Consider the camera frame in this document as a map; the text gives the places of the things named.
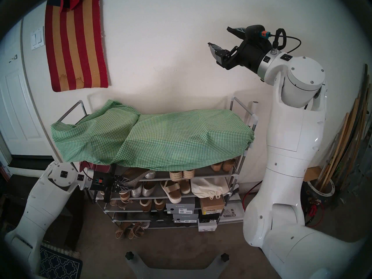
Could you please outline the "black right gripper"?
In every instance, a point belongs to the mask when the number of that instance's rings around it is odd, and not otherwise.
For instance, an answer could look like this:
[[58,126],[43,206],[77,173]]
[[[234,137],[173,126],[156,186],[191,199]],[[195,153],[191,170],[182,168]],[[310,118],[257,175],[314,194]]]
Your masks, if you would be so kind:
[[243,40],[243,42],[231,58],[228,58],[231,51],[222,49],[218,45],[209,42],[208,46],[216,63],[227,70],[236,66],[243,66],[257,74],[261,61],[272,49],[271,42],[264,38],[247,39],[246,28],[244,27],[227,27],[227,31]]

